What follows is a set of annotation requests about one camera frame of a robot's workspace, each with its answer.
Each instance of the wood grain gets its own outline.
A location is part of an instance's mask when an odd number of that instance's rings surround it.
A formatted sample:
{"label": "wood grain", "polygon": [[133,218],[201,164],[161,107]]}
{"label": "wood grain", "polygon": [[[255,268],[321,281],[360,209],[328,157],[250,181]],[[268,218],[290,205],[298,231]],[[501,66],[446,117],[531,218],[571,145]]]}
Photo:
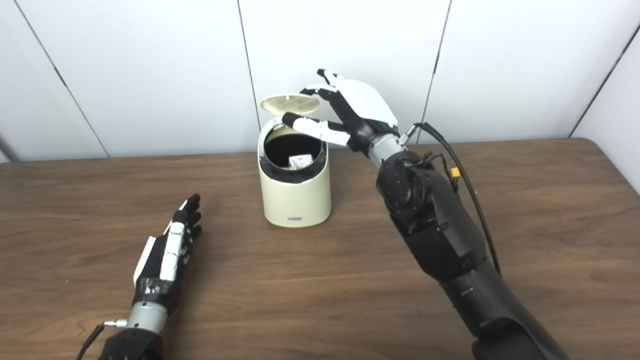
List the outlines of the wood grain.
{"label": "wood grain", "polygon": [[[572,359],[640,358],[640,199],[602,152],[580,139],[454,147],[507,283]],[[253,153],[0,165],[0,358],[72,359],[96,324],[127,316],[147,236],[199,192],[204,233],[167,359],[471,359],[373,166],[331,157],[332,215],[306,229],[265,220]]]}

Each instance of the robotic hand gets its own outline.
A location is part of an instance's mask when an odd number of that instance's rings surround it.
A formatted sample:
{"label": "robotic hand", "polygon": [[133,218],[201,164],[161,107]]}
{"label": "robotic hand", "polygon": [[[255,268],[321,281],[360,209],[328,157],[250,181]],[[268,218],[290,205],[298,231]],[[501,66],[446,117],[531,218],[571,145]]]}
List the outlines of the robotic hand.
{"label": "robotic hand", "polygon": [[491,264],[485,238],[456,194],[457,181],[437,172],[433,156],[404,147],[420,127],[449,151],[470,190],[495,255],[475,191],[459,159],[442,135],[427,123],[416,123],[402,136],[382,96],[365,83],[320,69],[326,84],[301,93],[327,100],[342,124],[294,113],[282,122],[302,133],[360,151],[379,168],[376,187],[391,219],[419,266],[440,283],[469,331],[477,360],[568,360],[568,356],[509,290]]}
{"label": "robotic hand", "polygon": [[166,319],[178,306],[180,282],[189,261],[193,240],[202,232],[200,196],[192,195],[173,214],[164,233],[150,236],[133,275],[136,293],[126,319],[107,320],[85,341],[77,360],[105,326],[124,328],[107,339],[99,360],[162,360],[160,335]]}

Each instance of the white lid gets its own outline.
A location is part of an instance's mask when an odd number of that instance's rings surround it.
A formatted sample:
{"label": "white lid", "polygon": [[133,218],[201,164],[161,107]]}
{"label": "white lid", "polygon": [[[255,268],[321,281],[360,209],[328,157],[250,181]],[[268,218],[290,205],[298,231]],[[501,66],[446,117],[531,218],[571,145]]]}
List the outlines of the white lid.
{"label": "white lid", "polygon": [[290,111],[304,115],[314,112],[320,102],[311,95],[290,93],[269,95],[260,102],[260,107],[275,115],[283,115]]}

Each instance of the black fingertip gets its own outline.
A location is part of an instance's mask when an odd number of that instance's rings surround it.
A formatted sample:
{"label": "black fingertip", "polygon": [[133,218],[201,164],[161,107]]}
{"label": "black fingertip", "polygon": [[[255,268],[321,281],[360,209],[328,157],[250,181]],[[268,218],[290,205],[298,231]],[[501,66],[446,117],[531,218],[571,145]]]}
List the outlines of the black fingertip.
{"label": "black fingertip", "polygon": [[189,214],[187,214],[184,210],[178,210],[173,214],[172,222],[179,222],[181,224],[186,224],[189,221]]}
{"label": "black fingertip", "polygon": [[191,238],[195,239],[198,237],[198,235],[200,235],[200,233],[202,232],[202,226],[200,225],[196,225],[193,227],[193,230],[191,230]]}
{"label": "black fingertip", "polygon": [[193,214],[197,209],[200,208],[200,194],[193,194],[190,198],[187,199],[187,203],[184,205],[183,210],[188,214]]}
{"label": "black fingertip", "polygon": [[191,201],[200,201],[200,194],[199,193],[195,193],[192,196],[190,196],[187,199],[187,203],[191,202]]}
{"label": "black fingertip", "polygon": [[200,219],[202,218],[202,214],[197,211],[195,214],[189,217],[189,225],[194,226]]}
{"label": "black fingertip", "polygon": [[339,124],[337,122],[333,122],[333,121],[327,121],[327,126],[329,127],[329,130],[333,130],[333,131],[342,131],[342,132],[347,132],[347,128],[342,125]]}
{"label": "black fingertip", "polygon": [[286,112],[282,115],[282,123],[286,126],[293,128],[293,123],[300,119],[302,116],[292,112]]}
{"label": "black fingertip", "polygon": [[324,81],[325,81],[327,84],[331,85],[331,83],[329,82],[329,79],[327,79],[327,78],[326,78],[326,76],[324,76],[324,69],[318,69],[318,75],[322,76],[322,77],[323,77],[323,79],[324,79]]}

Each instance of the trash can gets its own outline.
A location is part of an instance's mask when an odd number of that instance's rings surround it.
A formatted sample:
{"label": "trash can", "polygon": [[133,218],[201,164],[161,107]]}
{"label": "trash can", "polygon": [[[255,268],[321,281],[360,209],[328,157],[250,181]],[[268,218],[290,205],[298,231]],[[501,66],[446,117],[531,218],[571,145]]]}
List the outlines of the trash can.
{"label": "trash can", "polygon": [[[260,106],[275,115],[313,112],[319,102],[302,94],[278,94]],[[320,224],[331,213],[329,152],[326,142],[282,123],[268,121],[258,139],[258,168],[264,216],[274,225],[306,227]]]}

